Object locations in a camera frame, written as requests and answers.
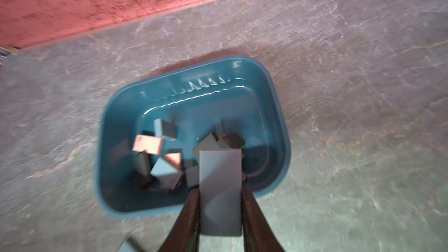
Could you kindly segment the pink eraser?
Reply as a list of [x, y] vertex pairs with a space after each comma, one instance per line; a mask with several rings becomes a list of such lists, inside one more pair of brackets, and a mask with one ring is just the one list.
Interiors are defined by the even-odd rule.
[[163, 147], [163, 139], [149, 135], [137, 135], [132, 151], [144, 152], [150, 155], [160, 155]]
[[174, 168], [183, 171], [183, 162], [181, 153], [169, 153], [164, 156], [164, 160], [170, 163]]

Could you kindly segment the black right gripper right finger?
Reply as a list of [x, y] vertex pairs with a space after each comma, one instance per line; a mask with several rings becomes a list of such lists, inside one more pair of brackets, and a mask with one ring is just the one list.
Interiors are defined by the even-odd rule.
[[241, 190], [241, 222], [245, 252], [284, 252], [262, 213], [253, 192]]

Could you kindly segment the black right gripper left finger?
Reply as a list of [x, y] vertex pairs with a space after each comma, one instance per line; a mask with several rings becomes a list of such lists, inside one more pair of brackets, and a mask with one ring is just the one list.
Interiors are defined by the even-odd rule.
[[158, 252], [198, 252], [199, 237], [200, 193], [193, 189]]

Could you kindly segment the black eraser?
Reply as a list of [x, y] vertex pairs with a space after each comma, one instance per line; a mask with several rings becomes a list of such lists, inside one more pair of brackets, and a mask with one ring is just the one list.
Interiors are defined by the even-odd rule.
[[218, 140], [214, 133], [208, 134], [193, 149], [192, 153], [197, 163], [200, 162], [200, 151], [210, 151], [219, 149]]
[[151, 167], [151, 160], [149, 155], [146, 152], [139, 153], [134, 158], [135, 168], [136, 171], [144, 178], [148, 179], [150, 178], [150, 173], [152, 170]]
[[237, 134], [223, 134], [219, 137], [217, 144], [222, 149], [242, 149], [245, 146], [245, 141]]

